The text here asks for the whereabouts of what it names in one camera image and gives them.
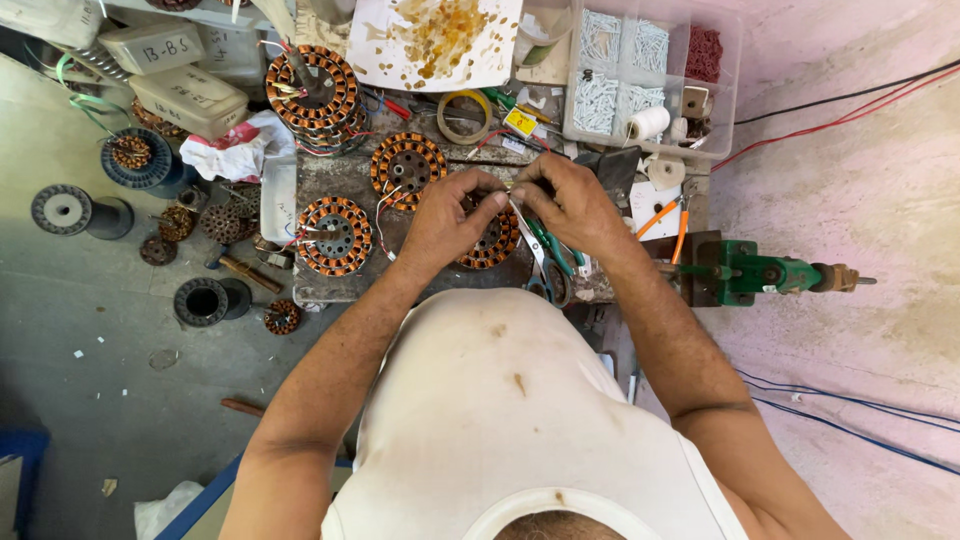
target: white tank top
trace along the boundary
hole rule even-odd
[[[692,443],[628,405],[558,309],[456,289],[413,309],[323,540],[491,540],[568,510],[627,540],[747,538]]]

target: green-handled pliers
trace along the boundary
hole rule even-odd
[[[561,246],[573,254],[573,259],[577,261],[577,266],[583,266],[585,264],[584,254],[573,248],[564,246],[563,243],[557,239],[557,236],[543,227],[539,220],[528,217],[524,217],[523,220],[527,222],[527,226],[530,227],[530,232],[537,237],[537,240],[539,240],[544,246],[550,248],[550,253],[553,254],[553,259],[557,261],[557,265],[559,265],[560,269],[564,271],[564,274],[572,277],[573,268],[570,268],[570,265],[567,264],[566,260],[564,259],[563,252],[560,251]]]

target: yellow box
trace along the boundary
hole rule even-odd
[[[510,114],[507,114],[507,117],[503,119],[503,123],[507,127],[513,128],[518,134],[523,135],[523,138],[530,138],[530,134],[537,128],[537,118],[517,108],[511,110]]]

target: screwdriver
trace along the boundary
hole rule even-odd
[[[554,126],[558,125],[556,122],[550,120],[550,118],[545,114],[543,114],[542,112],[538,110],[534,110],[532,107],[527,107],[526,105],[521,105],[517,103],[516,98],[508,96],[507,94],[497,90],[496,88],[487,87],[487,88],[480,88],[480,90],[483,91],[483,93],[486,94],[489,99],[491,99],[492,101],[499,101],[507,109],[513,109],[514,107],[516,107],[517,109],[522,110],[527,114],[530,114],[534,118],[537,118],[540,122],[543,122],[546,124],[552,124]]]

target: red plastic pieces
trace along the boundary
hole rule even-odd
[[[720,33],[699,26],[690,27],[690,49],[686,53],[686,76],[705,83],[720,80],[720,58],[723,45]]]

